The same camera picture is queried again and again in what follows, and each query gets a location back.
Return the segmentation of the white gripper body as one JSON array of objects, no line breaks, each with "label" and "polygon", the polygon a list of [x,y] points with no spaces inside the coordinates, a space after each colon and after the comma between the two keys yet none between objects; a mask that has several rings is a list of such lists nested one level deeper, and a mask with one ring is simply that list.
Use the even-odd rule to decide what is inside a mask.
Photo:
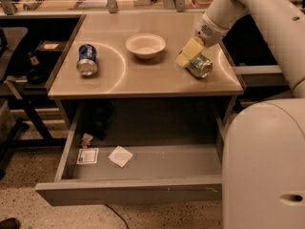
[{"label": "white gripper body", "polygon": [[219,43],[229,28],[220,22],[214,22],[208,13],[203,13],[195,26],[196,35],[203,41],[206,48]]}]

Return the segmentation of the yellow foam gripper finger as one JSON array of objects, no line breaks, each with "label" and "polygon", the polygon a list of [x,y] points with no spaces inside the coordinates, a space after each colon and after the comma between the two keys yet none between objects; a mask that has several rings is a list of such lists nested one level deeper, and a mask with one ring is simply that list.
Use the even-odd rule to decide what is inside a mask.
[{"label": "yellow foam gripper finger", "polygon": [[181,53],[177,56],[175,64],[179,68],[186,68],[204,49],[204,43],[199,37],[191,38]]}]

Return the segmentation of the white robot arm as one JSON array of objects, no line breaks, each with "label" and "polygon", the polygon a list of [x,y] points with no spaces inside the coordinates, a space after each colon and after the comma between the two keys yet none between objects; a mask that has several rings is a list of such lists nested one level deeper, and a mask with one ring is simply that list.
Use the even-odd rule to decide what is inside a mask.
[{"label": "white robot arm", "polygon": [[228,130],[223,229],[305,229],[305,15],[289,0],[213,0],[175,63],[187,67],[249,14],[293,92],[256,103]]}]

